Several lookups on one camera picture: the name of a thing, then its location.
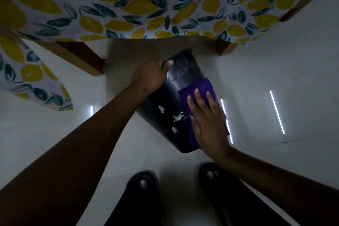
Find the person's left black sandal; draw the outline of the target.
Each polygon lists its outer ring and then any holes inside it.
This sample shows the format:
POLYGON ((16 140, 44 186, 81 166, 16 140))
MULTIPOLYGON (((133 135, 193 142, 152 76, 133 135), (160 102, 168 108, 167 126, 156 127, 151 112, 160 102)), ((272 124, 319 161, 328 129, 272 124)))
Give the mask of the person's left black sandal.
POLYGON ((142 171, 133 175, 127 183, 129 200, 138 212, 146 215, 161 215, 158 179, 152 171, 142 171))

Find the purple cleaning cloth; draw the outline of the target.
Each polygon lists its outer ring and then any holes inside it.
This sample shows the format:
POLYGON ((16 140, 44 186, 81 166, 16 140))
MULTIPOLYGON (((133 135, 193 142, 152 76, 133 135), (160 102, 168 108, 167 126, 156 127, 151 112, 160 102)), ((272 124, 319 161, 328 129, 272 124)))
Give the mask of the purple cleaning cloth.
POLYGON ((189 115, 189 144, 208 153, 229 150, 227 117, 207 78, 179 91, 184 111, 189 115))

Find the person's right black sandal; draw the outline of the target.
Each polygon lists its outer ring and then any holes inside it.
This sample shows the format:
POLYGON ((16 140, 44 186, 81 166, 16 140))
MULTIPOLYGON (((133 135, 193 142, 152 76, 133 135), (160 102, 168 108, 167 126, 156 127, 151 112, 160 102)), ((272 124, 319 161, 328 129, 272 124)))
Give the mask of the person's right black sandal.
POLYGON ((198 180, 211 204, 223 206, 226 204, 227 191, 233 189, 233 184, 238 181, 238 178, 217 163, 208 162, 199 168, 198 180))

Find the person's left leg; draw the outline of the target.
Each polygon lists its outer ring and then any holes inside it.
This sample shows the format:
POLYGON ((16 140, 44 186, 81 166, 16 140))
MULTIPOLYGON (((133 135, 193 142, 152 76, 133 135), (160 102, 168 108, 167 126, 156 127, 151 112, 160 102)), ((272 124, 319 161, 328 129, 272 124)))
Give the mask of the person's left leg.
POLYGON ((159 197, 124 192, 104 226, 163 226, 159 197))

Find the person's right forearm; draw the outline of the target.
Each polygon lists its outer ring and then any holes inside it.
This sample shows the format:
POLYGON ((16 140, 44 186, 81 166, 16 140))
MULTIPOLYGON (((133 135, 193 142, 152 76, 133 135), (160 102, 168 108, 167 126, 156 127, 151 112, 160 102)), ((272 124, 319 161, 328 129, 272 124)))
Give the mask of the person's right forearm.
POLYGON ((339 189, 269 164, 233 147, 209 156, 273 201, 300 226, 339 226, 339 189))

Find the person's left forearm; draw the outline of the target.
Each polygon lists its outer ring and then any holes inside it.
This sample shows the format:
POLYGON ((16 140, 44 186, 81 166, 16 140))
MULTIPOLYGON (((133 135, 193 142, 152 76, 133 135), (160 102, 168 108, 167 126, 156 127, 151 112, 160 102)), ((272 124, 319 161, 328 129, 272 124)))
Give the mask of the person's left forearm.
POLYGON ((150 86, 132 83, 0 190, 0 226, 76 226, 150 86))

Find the person's black sandal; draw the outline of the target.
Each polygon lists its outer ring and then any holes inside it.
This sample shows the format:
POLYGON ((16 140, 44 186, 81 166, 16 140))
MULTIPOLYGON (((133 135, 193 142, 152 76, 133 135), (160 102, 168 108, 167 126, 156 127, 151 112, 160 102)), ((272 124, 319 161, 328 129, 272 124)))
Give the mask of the person's black sandal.
POLYGON ((198 180, 211 204, 223 206, 226 204, 227 191, 233 189, 233 184, 238 181, 238 178, 217 163, 208 162, 199 168, 198 180))
POLYGON ((138 212, 146 215, 161 215, 158 179, 152 171, 142 171, 133 175, 127 183, 129 200, 138 212))

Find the wooden table leg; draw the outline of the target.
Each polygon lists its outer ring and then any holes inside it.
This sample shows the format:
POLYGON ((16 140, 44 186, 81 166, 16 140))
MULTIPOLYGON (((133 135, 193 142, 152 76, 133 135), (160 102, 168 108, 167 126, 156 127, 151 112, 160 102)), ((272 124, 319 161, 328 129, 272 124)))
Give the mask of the wooden table leg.
POLYGON ((219 56, 225 56, 231 54, 235 48, 238 47, 238 44, 218 38, 216 40, 216 46, 219 56))
POLYGON ((91 76, 104 74, 104 60, 83 42, 35 43, 91 76))

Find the person's leg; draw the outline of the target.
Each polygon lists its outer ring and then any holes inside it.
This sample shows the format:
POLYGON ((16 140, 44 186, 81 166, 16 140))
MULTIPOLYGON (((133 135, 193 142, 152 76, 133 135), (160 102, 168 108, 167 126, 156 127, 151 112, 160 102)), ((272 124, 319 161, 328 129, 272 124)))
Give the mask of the person's leg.
POLYGON ((211 203, 223 226, 291 226, 238 178, 213 178, 211 203))
POLYGON ((104 226, 163 226, 159 197, 124 192, 104 226))

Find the black plastic bucket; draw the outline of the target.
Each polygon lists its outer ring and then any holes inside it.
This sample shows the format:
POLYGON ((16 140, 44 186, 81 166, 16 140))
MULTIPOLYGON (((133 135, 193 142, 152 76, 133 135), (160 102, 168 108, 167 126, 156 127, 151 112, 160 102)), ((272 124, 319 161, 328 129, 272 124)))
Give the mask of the black plastic bucket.
POLYGON ((190 119, 187 95, 196 104, 194 90, 209 104, 206 92, 216 100, 211 82, 203 75, 191 48, 166 60, 173 60, 162 86, 151 94, 138 109, 138 114, 181 153, 199 149, 190 119))

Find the lemon print tablecloth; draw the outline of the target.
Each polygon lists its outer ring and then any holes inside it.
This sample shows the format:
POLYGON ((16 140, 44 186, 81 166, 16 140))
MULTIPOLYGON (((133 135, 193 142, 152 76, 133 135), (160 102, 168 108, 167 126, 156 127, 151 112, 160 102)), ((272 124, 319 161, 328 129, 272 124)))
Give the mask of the lemon print tablecloth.
POLYGON ((176 35, 257 41, 300 0, 0 0, 0 90, 73 110, 60 80, 22 39, 48 44, 176 35))

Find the person's left hand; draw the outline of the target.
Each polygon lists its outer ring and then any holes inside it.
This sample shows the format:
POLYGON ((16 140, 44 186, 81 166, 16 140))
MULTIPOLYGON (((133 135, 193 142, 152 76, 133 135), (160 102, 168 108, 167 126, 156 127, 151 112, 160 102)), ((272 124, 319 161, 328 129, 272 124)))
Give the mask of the person's left hand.
POLYGON ((140 65, 134 71, 129 87, 143 96, 153 94, 167 79, 167 73, 162 72, 163 62, 163 59, 158 59, 140 65))

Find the person's right leg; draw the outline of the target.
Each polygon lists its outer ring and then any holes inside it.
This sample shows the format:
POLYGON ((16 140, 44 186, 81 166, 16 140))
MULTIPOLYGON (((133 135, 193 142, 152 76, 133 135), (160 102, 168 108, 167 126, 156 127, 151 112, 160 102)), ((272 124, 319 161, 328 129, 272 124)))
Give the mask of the person's right leg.
POLYGON ((211 203, 223 226, 291 226, 238 178, 213 178, 211 203))

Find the person's right hand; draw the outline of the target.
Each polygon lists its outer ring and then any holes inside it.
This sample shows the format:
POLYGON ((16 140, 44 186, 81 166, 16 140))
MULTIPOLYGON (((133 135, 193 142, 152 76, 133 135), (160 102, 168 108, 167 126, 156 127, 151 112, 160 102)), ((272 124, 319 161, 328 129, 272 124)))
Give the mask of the person's right hand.
POLYGON ((231 148, 227 137, 226 116, 209 91, 206 92, 206 97, 210 113, 203 113, 190 95, 187 104, 200 124, 200 136, 195 136, 197 143, 208 157, 220 164, 231 148))

